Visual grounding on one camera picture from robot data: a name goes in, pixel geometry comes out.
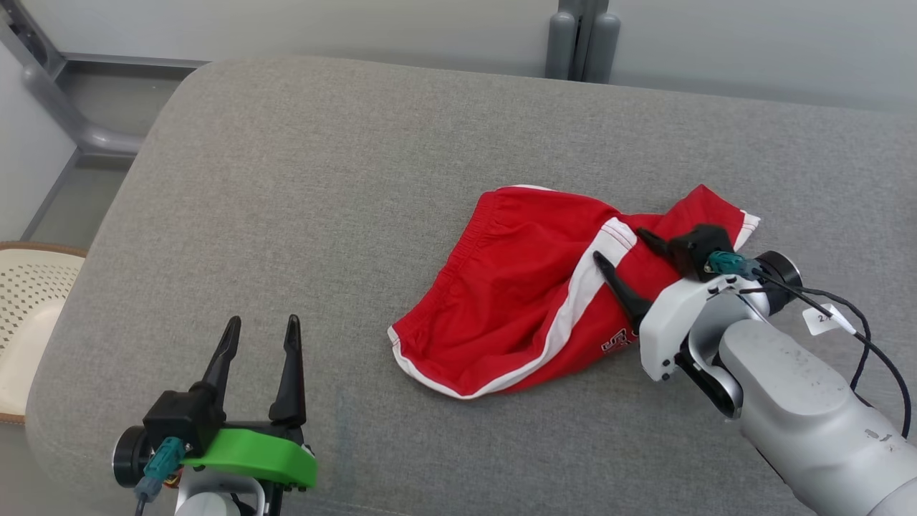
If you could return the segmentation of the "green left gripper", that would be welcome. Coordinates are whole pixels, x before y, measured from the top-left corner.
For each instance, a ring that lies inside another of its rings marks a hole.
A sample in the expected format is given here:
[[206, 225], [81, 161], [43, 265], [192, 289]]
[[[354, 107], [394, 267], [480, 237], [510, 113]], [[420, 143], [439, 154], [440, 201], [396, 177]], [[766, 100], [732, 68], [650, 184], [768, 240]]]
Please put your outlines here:
[[[190, 392], [203, 392], [210, 403], [225, 401], [232, 360], [239, 349], [241, 317], [230, 317], [203, 378]], [[271, 424], [222, 424], [219, 430], [181, 429], [181, 443], [190, 444], [181, 464], [207, 471], [280, 484], [284, 489], [314, 489], [318, 461], [304, 440], [307, 403], [300, 320], [289, 316], [284, 336], [284, 368], [275, 401], [269, 408]]]

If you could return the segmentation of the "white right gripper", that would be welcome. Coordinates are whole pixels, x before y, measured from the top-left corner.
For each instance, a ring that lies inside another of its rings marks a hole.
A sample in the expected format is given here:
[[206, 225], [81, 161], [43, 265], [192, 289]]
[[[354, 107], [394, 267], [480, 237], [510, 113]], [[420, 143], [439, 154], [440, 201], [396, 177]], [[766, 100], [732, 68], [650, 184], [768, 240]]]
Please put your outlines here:
[[[636, 235], [654, 255], [673, 262], [667, 239], [647, 228], [636, 229]], [[738, 305], [733, 311], [739, 316], [766, 320], [771, 314], [766, 294], [740, 293], [741, 290], [758, 290], [761, 285], [757, 282], [740, 277], [715, 277], [707, 283], [681, 279], [666, 287], [652, 304], [619, 277], [615, 265], [602, 252], [594, 251], [593, 261], [615, 295], [633, 333], [639, 334], [640, 363], [655, 382], [661, 381], [665, 373], [674, 372], [675, 355], [704, 308], [710, 306], [717, 313], [728, 312], [727, 303], [731, 302]]]

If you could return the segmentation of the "red shorts with white trim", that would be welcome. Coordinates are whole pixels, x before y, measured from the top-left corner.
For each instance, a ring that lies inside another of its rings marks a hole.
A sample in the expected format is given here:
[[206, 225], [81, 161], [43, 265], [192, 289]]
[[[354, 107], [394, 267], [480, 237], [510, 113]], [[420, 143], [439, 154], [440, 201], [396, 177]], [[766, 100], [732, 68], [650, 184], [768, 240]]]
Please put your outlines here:
[[440, 394], [473, 399], [582, 371], [638, 339], [594, 262], [656, 300], [679, 276], [638, 237], [722, 226], [741, 248], [759, 218], [700, 185], [664, 214], [513, 185], [483, 193], [422, 300], [389, 327], [397, 366]]

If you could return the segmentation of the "beige perforated laundry basket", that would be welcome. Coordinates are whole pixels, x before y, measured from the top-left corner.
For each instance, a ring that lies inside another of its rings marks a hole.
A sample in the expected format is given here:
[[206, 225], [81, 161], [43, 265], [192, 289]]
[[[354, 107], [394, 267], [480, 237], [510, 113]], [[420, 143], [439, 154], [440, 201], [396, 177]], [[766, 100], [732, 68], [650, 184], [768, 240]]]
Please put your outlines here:
[[87, 255], [40, 242], [0, 242], [0, 424], [25, 424], [37, 367]]

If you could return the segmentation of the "grey partition post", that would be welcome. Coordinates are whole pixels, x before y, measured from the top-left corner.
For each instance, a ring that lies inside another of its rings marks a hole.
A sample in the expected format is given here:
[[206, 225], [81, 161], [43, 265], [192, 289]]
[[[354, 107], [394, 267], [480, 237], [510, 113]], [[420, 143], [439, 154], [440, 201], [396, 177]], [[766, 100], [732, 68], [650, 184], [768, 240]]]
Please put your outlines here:
[[609, 84], [621, 19], [610, 13], [610, 0], [559, 0], [548, 21], [544, 77]]

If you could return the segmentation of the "grey metal pipe frame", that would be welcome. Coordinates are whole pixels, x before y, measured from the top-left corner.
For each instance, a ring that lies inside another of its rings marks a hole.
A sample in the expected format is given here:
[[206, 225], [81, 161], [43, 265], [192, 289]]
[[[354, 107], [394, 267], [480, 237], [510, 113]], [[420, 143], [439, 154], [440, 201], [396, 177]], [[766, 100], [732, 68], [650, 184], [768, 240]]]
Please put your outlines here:
[[140, 151], [144, 137], [102, 126], [86, 117], [60, 86], [67, 72], [87, 70], [103, 75], [177, 80], [203, 66], [194, 61], [65, 55], [40, 29], [22, 0], [0, 0], [0, 42], [20, 61], [25, 90], [86, 156], [128, 159]]

